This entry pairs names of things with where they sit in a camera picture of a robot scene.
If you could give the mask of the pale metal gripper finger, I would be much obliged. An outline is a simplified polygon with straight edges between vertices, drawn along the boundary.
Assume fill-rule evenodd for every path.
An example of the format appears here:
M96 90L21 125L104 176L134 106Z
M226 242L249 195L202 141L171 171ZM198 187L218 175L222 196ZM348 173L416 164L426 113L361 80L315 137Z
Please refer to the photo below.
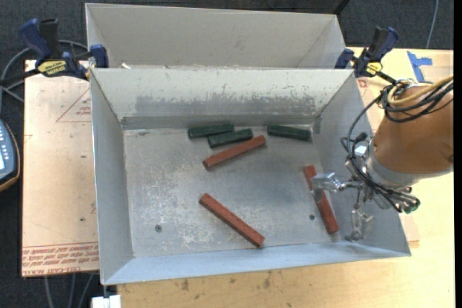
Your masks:
M326 191L334 193L340 191L340 181L334 172L316 175L311 180L311 193L316 203L322 201Z
M367 233L370 231L374 216L366 214L361 209L354 209L352 211L352 231L346 236L346 239L350 242L358 242L364 239Z

